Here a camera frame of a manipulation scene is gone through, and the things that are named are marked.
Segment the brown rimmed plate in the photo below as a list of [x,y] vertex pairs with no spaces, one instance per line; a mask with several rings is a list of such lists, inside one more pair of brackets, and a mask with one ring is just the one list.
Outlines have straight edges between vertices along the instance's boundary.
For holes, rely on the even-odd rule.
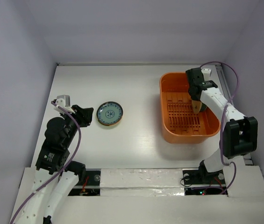
[[201,108],[202,108],[201,101],[192,100],[192,109],[194,114],[198,114],[201,111]]

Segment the blue floral plate brown rim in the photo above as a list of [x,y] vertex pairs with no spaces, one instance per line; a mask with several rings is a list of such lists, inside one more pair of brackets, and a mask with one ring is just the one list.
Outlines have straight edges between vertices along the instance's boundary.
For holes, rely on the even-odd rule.
[[123,117],[122,106],[114,101],[101,104],[96,112],[96,118],[100,124],[116,124]]

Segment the orange plate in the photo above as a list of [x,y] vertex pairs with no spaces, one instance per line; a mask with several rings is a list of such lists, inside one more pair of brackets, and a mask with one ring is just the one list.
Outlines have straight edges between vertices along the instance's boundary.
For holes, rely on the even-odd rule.
[[118,124],[116,123],[116,124],[102,124],[102,125],[105,126],[105,127],[113,127],[113,126],[116,126]]

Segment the dark patterned plate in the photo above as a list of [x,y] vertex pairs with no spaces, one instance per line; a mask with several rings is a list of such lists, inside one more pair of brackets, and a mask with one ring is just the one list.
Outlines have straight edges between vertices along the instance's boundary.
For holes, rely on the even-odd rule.
[[202,103],[201,108],[200,108],[200,112],[204,112],[206,109],[207,109],[207,106],[204,103]]

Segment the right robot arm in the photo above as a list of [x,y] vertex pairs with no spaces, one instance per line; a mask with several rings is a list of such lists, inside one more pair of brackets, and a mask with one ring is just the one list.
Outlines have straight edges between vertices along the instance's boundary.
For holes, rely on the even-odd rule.
[[220,121],[219,148],[198,168],[197,179],[209,183],[216,174],[233,162],[235,157],[254,152],[257,148],[258,121],[239,112],[220,92],[217,84],[204,79],[201,68],[186,71],[188,93],[195,114],[210,109]]

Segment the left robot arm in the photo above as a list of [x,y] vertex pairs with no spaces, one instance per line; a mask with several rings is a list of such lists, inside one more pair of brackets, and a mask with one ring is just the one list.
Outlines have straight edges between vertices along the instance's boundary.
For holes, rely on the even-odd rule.
[[11,218],[12,224],[55,223],[70,191],[86,179],[85,164],[74,161],[77,151],[70,153],[69,146],[81,128],[91,124],[93,108],[53,105],[60,117],[47,123],[31,193]]

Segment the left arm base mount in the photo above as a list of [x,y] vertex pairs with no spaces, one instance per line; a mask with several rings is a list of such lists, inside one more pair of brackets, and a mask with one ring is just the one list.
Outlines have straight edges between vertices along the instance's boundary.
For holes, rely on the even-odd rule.
[[68,196],[100,196],[100,169],[87,169],[83,181],[78,182]]

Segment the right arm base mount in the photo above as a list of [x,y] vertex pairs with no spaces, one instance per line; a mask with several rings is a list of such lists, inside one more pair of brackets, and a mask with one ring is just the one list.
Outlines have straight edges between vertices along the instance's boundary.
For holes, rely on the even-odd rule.
[[198,169],[183,169],[180,184],[186,196],[219,195],[226,189],[223,170],[202,179]]

